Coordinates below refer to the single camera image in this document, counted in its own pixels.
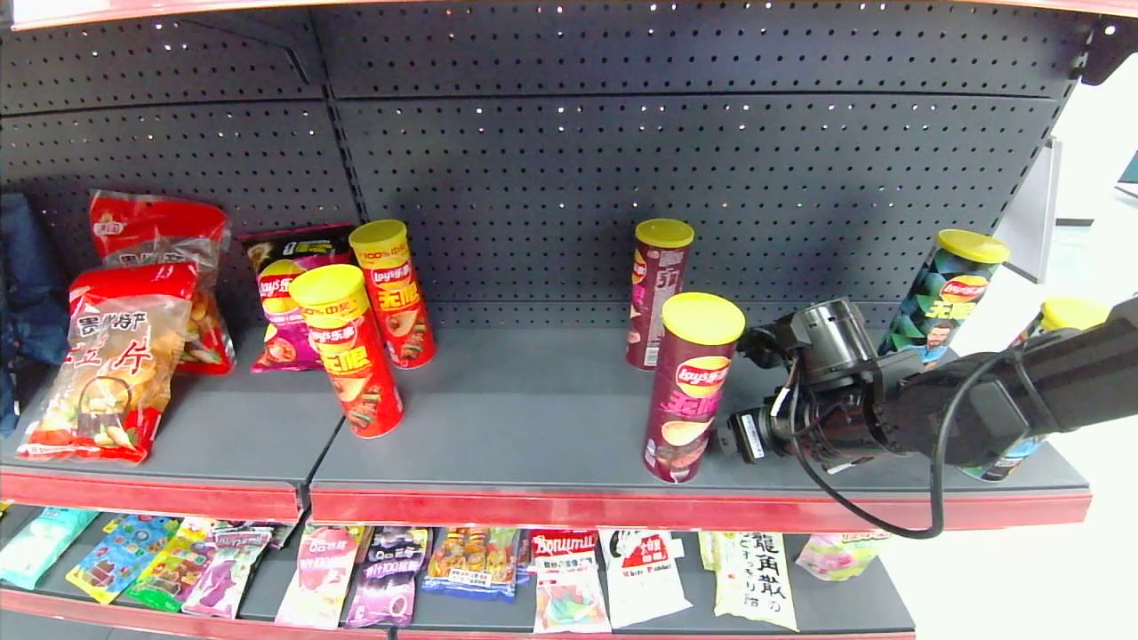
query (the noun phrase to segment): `white floor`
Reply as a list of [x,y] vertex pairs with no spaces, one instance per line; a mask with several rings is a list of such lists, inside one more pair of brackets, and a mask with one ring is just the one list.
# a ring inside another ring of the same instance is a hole
[[[1133,297],[1138,199],[1113,198],[1092,218],[1089,229],[1056,229],[1046,285],[1000,272],[954,347],[1000,348],[1047,294],[1107,304]],[[1094,502],[1086,523],[897,540],[882,555],[920,640],[1136,637],[1130,607],[1138,586],[1128,551],[1138,531],[1138,417],[1050,442],[1090,482]]]

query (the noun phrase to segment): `maroon chip canister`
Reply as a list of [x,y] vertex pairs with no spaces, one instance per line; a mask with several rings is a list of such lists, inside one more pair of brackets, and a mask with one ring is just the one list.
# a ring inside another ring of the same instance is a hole
[[731,301],[701,293],[663,303],[663,340],[652,385],[644,465],[663,482],[695,477],[747,319]]
[[695,230],[679,220],[658,218],[636,225],[627,358],[637,369],[655,369],[663,339],[660,310],[683,287],[687,252],[694,239]]

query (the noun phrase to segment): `blue fabric item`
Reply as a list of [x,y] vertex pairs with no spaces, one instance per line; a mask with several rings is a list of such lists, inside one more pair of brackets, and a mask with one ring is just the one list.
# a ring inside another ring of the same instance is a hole
[[0,195],[0,436],[16,428],[17,356],[59,364],[67,355],[66,284],[27,199]]

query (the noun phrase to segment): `snack bag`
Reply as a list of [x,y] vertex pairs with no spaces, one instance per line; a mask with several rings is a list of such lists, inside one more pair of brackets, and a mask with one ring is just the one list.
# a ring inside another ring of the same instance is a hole
[[336,629],[352,584],[362,526],[304,525],[296,573],[277,610],[277,624]]
[[88,271],[71,288],[71,353],[28,426],[22,458],[150,453],[185,342],[192,264]]
[[889,539],[885,532],[816,533],[794,564],[818,580],[842,582],[861,575]]
[[207,539],[213,557],[185,597],[182,613],[236,618],[253,566],[272,536],[269,527],[214,530]]
[[422,589],[464,598],[512,602],[517,585],[518,530],[456,527],[431,555]]
[[534,531],[537,612],[534,633],[610,633],[596,573],[594,531]]
[[609,620],[620,629],[692,606],[673,550],[679,541],[663,531],[601,530],[609,582]]
[[239,238],[257,274],[261,307],[269,320],[265,350],[253,363],[254,372],[324,368],[320,354],[308,342],[308,327],[304,323],[300,307],[289,295],[289,285],[292,278],[305,271],[349,262],[351,232],[351,224],[331,224]]
[[46,507],[0,550],[0,580],[28,591],[35,589],[43,572],[98,515],[86,509]]
[[225,213],[164,196],[97,190],[91,194],[90,221],[94,248],[107,266],[163,262],[197,265],[198,284],[178,370],[228,374],[236,358],[233,340],[214,297],[221,253],[229,244]]
[[119,518],[118,526],[67,572],[67,582],[109,605],[170,542],[178,525],[178,518],[165,516]]
[[174,538],[126,589],[126,596],[159,612],[182,610],[182,602],[213,555],[206,538],[215,525],[216,520],[209,518],[182,520]]
[[387,623],[411,624],[415,607],[415,574],[423,566],[430,531],[385,526],[376,528],[356,577],[356,592],[344,626],[360,629]]
[[798,631],[781,533],[716,533],[715,615]]

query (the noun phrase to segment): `red shelf edge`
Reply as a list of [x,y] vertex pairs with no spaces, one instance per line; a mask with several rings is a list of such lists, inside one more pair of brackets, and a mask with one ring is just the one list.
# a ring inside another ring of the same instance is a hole
[[[867,524],[828,497],[629,495],[603,493],[488,493],[412,490],[360,491],[311,487],[312,517],[320,522],[559,528],[663,528],[844,533]],[[905,526],[927,526],[925,497],[853,495],[872,512]],[[1080,523],[1089,491],[949,495],[949,530],[987,530]]]
[[0,499],[22,504],[239,520],[296,520],[297,490],[287,482],[179,484],[130,477],[52,475],[0,469]]
[[[114,626],[135,631],[151,631],[203,638],[207,640],[320,640],[353,638],[380,638],[384,630],[377,629],[335,629],[315,630],[296,626],[283,626],[271,622],[250,620],[223,620],[198,617],[185,614],[168,614],[150,609],[116,607],[99,605],[69,598],[28,593],[14,589],[0,589],[0,609],[31,614],[44,617],[61,618],[72,622]],[[399,630],[399,635],[418,640],[517,640],[521,638],[541,638],[542,640],[579,640],[579,634],[529,634],[529,633],[489,633],[459,631],[417,631]],[[732,635],[748,638],[748,635]],[[642,635],[636,640],[717,640],[719,635]],[[785,635],[754,635],[761,640],[916,640],[915,632],[887,631],[881,633],[787,633]]]
[[[15,3],[41,3],[43,0],[15,0]],[[106,7],[79,14],[48,15],[39,19],[17,22],[13,28],[32,30],[50,26],[90,24],[96,22],[162,17],[179,14],[195,14],[214,10],[258,9],[271,7],[306,7],[319,5],[362,5],[395,2],[399,0],[108,0]],[[1135,0],[973,0],[982,5],[1026,7],[1032,9],[1055,9],[1061,11],[1085,11],[1112,16],[1138,17],[1138,1]]]
[[71,598],[28,593],[15,589],[0,589],[0,609],[99,626],[152,631],[208,640],[265,640],[266,638],[272,640],[318,640],[322,638],[347,640],[370,638],[376,640],[376,638],[382,637],[382,631],[374,629],[300,629],[272,622],[199,617],[133,607],[116,607]]

